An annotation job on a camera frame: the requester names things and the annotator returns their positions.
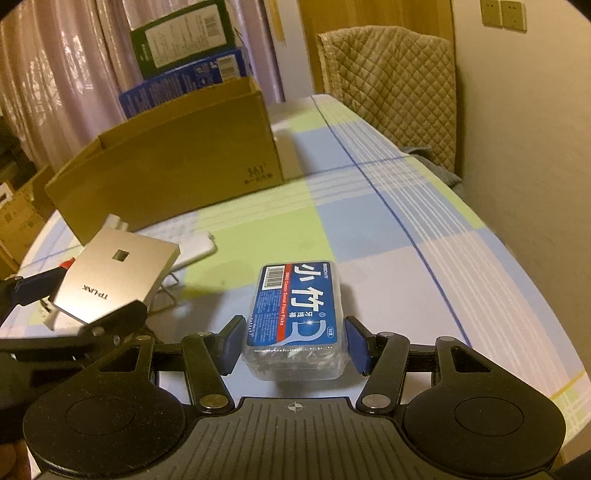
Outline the brown cardboard box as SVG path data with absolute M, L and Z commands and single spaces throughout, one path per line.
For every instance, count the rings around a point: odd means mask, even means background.
M 87 244 L 109 215 L 132 231 L 283 183 L 250 77 L 196 90 L 98 135 L 45 191 Z

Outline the blue floss pick box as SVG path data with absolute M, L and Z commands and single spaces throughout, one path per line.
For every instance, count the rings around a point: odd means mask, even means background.
M 341 287 L 329 260 L 259 272 L 242 356 L 263 381 L 335 380 L 349 362 Z

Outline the blue carton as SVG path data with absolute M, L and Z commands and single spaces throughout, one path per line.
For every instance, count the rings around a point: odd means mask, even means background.
M 249 54 L 245 47 L 196 60 L 171 69 L 119 95 L 127 119 L 192 91 L 249 76 Z

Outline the pink curtain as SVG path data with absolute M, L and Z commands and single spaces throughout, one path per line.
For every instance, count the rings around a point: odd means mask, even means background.
M 143 78 L 131 31 L 185 1 L 1 4 L 1 115 L 37 169 L 59 170 L 124 121 L 118 97 Z

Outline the quilted beige chair cover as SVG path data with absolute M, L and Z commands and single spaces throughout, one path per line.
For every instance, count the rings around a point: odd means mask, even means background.
M 455 52 L 444 38 L 400 26 L 362 26 L 318 35 L 325 93 L 400 147 L 427 146 L 455 171 Z

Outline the cardboard boxes on floor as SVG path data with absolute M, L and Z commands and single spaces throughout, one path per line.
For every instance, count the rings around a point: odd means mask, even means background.
M 20 189 L 1 187 L 12 198 L 1 206 L 1 278 L 15 274 L 55 207 L 45 191 L 54 171 L 46 166 Z

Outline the checked tablecloth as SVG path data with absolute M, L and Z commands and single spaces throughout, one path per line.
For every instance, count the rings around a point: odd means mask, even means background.
M 335 98 L 266 111 L 283 183 L 137 231 L 107 217 L 98 232 L 178 246 L 209 232 L 216 251 L 177 271 L 177 303 L 162 309 L 170 299 L 155 293 L 121 346 L 27 408 L 1 409 L 2 442 L 25 439 L 46 479 L 588 478 L 588 455 L 554 462 L 590 420 L 589 376 L 497 237 Z M 351 357 L 335 380 L 273 382 L 241 354 L 223 377 L 235 409 L 198 412 L 181 340 L 236 315 L 246 337 L 263 266 L 322 260 L 344 325 L 410 340 L 397 408 L 356 409 L 367 377 Z

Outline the silver TP-Link router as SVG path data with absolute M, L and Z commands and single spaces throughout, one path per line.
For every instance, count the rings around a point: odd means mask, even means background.
M 84 324 L 133 301 L 148 305 L 179 254 L 175 243 L 105 227 L 69 267 L 53 304 Z

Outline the dark green carton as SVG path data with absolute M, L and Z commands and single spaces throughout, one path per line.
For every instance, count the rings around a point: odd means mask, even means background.
M 145 80 L 243 46 L 228 1 L 199 1 L 132 30 L 130 38 Z

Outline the beige wall sockets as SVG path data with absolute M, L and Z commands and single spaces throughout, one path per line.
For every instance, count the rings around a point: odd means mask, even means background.
M 480 1 L 481 20 L 484 26 L 504 28 L 525 33 L 527 31 L 526 6 L 519 1 Z

